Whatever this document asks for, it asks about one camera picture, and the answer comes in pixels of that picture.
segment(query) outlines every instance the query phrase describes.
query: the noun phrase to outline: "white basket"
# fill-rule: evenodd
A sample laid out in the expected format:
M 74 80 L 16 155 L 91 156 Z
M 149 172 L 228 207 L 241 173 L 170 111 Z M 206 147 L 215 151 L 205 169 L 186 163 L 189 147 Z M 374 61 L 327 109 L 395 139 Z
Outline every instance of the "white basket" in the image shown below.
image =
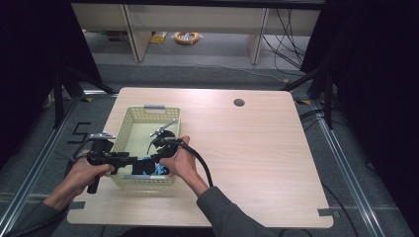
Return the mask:
M 152 139 L 150 134 L 167 123 L 177 121 L 166 128 L 176 136 L 180 130 L 181 111 L 179 108 L 164 106 L 132 106 L 126 109 L 126 115 L 121 124 L 120 131 L 115 141 L 113 151 L 129 152 L 129 156 L 144 157 Z M 155 154 L 153 145 L 149 148 L 148 155 Z M 118 169 L 116 175 L 110 175 L 117 185 L 146 184 L 146 185 L 172 185 L 174 177 L 167 175 L 132 175 L 132 166 L 128 165 Z

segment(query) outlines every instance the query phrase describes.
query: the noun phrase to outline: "basket handle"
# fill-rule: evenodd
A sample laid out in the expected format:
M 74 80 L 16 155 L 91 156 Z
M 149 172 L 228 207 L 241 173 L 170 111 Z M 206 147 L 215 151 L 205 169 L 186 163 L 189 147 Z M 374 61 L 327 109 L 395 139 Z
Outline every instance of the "basket handle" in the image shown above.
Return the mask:
M 150 114 L 166 114 L 166 107 L 163 105 L 144 105 L 144 110 Z

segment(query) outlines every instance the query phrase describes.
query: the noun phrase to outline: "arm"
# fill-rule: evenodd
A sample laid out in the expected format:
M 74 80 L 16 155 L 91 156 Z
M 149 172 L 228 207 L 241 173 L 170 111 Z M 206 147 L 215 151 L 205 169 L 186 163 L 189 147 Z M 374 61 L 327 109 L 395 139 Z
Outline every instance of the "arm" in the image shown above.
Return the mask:
M 189 143 L 189 136 L 182 139 Z M 194 191 L 198 197 L 198 207 L 211 223 L 215 236 L 276 236 L 246 215 L 219 188 L 210 188 L 197 172 L 195 157 L 182 147 L 172 158 L 163 158 L 160 163 L 170 170 L 169 175 L 179 176 Z
M 37 204 L 7 236 L 50 236 L 65 217 L 72 200 L 94 182 L 95 176 L 103 176 L 112 171 L 114 167 L 111 165 L 92 166 L 86 158 L 78 159 L 64 181 L 49 197 Z

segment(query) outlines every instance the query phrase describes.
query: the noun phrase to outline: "wooden table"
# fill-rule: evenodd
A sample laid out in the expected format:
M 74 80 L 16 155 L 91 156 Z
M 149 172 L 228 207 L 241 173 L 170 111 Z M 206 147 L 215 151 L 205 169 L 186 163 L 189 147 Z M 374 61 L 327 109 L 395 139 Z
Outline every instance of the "wooden table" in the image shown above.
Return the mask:
M 236 99 L 245 105 L 234 105 Z M 105 125 L 118 134 L 128 106 L 181 108 L 181 135 L 206 160 L 212 180 L 242 210 L 267 227 L 328 228 L 332 216 L 288 92 L 123 88 Z M 206 179 L 203 167 L 199 173 Z M 101 179 L 95 195 L 84 193 L 73 224 L 210 226 L 196 196 L 179 178 L 170 187 L 119 187 Z

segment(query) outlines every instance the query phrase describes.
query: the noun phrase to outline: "wrist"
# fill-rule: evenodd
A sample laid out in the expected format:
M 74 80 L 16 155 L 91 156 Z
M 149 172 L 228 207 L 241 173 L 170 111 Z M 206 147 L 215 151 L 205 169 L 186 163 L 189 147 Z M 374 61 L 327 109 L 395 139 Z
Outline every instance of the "wrist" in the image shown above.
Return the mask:
M 59 185 L 52 191 L 43 203 L 49 205 L 56 210 L 64 210 L 76 195 L 70 189 L 67 189 L 64 185 Z
M 198 173 L 194 173 L 193 175 L 187 176 L 183 178 L 183 180 L 192 189 L 192 191 L 194 191 L 197 197 L 199 197 L 203 192 L 209 189 L 207 183 Z

